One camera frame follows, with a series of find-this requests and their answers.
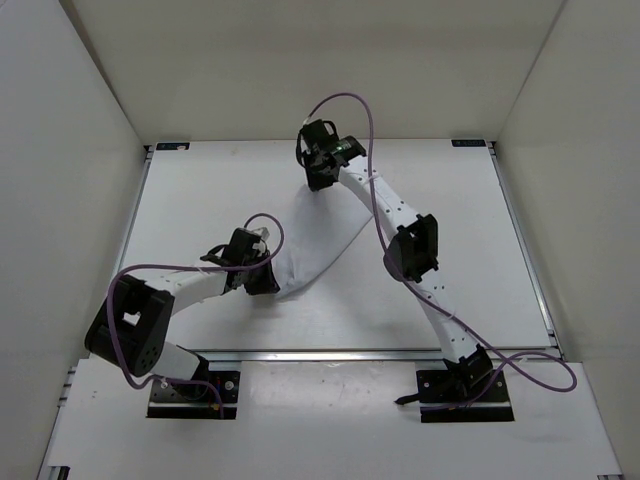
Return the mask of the white skirt cloth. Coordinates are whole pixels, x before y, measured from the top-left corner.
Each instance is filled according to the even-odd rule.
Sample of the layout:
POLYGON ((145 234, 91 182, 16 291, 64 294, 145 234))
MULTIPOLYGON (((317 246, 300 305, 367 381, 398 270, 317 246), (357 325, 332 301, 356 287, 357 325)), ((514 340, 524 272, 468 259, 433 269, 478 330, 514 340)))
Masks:
POLYGON ((342 186, 318 192, 301 186, 280 217, 285 237, 273 260, 275 298, 285 300, 309 287, 371 219, 367 207, 342 186))

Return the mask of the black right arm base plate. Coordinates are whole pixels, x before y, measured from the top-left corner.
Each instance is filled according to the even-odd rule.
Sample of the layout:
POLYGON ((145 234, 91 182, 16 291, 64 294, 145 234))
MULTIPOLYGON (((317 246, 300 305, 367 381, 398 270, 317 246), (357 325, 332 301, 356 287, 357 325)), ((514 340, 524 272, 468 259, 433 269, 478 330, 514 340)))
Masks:
POLYGON ((510 395, 503 371, 492 370, 465 390, 451 372, 421 369, 416 372, 417 392, 399 397, 398 406, 417 403, 422 423, 513 422, 510 395))

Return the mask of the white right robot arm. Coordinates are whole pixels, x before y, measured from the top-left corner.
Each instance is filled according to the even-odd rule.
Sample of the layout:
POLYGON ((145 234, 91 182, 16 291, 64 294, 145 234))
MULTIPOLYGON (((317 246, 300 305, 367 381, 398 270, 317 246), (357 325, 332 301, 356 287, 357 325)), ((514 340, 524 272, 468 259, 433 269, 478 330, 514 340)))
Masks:
POLYGON ((385 237, 383 263, 397 281, 413 288, 434 329, 448 371, 439 385, 460 400, 471 400, 492 371, 486 350, 454 320, 454 308, 438 273, 438 222, 421 215, 369 165, 365 148, 354 137, 300 133, 296 158, 307 183, 318 191, 339 183, 374 215, 385 237))

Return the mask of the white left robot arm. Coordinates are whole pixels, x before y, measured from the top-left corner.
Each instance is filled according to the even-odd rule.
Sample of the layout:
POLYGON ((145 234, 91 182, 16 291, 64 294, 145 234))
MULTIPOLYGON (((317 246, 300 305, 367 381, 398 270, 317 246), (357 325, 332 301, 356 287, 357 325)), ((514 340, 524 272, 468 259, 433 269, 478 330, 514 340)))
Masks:
POLYGON ((150 281, 122 275, 109 287, 85 348, 120 367, 135 388, 158 380, 191 400, 217 395, 204 357, 166 337, 175 314, 238 288, 250 296, 280 291, 269 263, 248 271, 174 271, 150 281))

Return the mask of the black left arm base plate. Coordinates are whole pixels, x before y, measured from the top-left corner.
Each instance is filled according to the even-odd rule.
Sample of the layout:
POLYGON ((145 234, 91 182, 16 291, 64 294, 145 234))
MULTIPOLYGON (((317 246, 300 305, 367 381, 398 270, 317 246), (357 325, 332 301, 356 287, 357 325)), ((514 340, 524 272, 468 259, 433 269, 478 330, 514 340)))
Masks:
POLYGON ((235 420, 238 412, 241 364, 211 362, 208 382, 220 395, 203 386, 180 385, 174 388, 154 381, 146 416, 150 419, 235 420))

